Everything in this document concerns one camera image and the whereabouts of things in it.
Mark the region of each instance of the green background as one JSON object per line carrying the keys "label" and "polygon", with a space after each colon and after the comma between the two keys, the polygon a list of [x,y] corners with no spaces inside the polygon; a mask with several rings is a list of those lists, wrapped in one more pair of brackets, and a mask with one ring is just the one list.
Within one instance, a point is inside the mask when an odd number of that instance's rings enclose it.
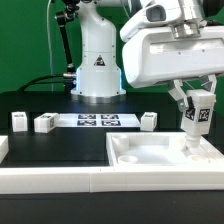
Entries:
{"label": "green background", "polygon": [[[22,85],[45,75],[50,75],[50,61],[47,42],[48,0],[1,0],[0,1],[0,93],[15,91]],[[63,10],[61,1],[51,5],[51,40],[53,49],[54,74],[66,71],[66,61],[59,28],[54,20],[56,12]],[[123,71],[121,51],[123,42],[119,30],[127,21],[122,8],[99,8],[103,17],[112,21],[117,28],[117,64]],[[224,10],[211,19],[224,23]],[[68,38],[76,67],[81,64],[81,28],[79,21],[67,24]],[[133,89],[123,74],[123,88],[128,92],[167,92],[166,86]],[[199,88],[198,82],[191,82]],[[29,90],[63,90],[62,84],[32,86]],[[216,90],[216,111],[224,115],[224,79],[218,78]]]}

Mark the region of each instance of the black cable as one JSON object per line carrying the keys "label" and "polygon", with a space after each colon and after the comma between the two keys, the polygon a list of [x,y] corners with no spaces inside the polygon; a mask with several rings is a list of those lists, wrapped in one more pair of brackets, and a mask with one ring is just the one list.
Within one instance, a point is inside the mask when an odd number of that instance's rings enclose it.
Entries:
{"label": "black cable", "polygon": [[38,81],[42,81],[42,80],[46,80],[46,79],[53,79],[53,78],[63,78],[63,75],[61,75],[61,74],[60,75],[48,75],[48,76],[42,76],[42,77],[33,79],[30,82],[28,82],[27,84],[21,86],[17,91],[24,91],[28,86],[30,86]]}
{"label": "black cable", "polygon": [[22,87],[20,87],[19,89],[18,89],[18,91],[21,91],[21,92],[23,92],[26,88],[28,88],[29,86],[33,86],[33,85],[46,85],[46,84],[64,84],[64,82],[35,82],[35,83],[28,83],[28,84],[26,84],[26,85],[24,85],[24,86],[22,86]]}

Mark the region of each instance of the warning label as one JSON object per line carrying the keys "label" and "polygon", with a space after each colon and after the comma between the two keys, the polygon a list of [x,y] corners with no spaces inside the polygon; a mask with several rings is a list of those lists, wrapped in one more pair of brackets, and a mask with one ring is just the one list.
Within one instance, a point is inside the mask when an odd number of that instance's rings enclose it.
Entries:
{"label": "warning label", "polygon": [[96,60],[96,62],[94,63],[94,65],[95,65],[95,66],[105,66],[105,63],[104,63],[103,58],[102,58],[101,55],[97,58],[97,60]]}

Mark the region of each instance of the white cube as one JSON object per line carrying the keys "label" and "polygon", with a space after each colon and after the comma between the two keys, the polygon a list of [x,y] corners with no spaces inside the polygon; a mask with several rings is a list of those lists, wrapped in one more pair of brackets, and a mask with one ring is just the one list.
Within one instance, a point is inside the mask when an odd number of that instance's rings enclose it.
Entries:
{"label": "white cube", "polygon": [[59,120],[57,113],[45,113],[34,119],[34,131],[40,133],[48,133],[56,127]]}
{"label": "white cube", "polygon": [[12,129],[14,132],[27,131],[27,116],[25,112],[12,113]]}
{"label": "white cube", "polygon": [[157,113],[145,112],[141,117],[141,131],[153,131],[157,125]]}
{"label": "white cube", "polygon": [[3,161],[9,151],[8,137],[0,136],[0,163]]}

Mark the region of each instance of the white plastic tray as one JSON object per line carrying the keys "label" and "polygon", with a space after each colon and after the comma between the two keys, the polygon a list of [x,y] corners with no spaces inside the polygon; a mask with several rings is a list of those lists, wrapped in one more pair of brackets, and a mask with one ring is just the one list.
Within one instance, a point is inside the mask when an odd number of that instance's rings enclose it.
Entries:
{"label": "white plastic tray", "polygon": [[198,148],[187,149],[185,133],[107,133],[110,166],[178,166],[223,162],[224,155],[201,137]]}

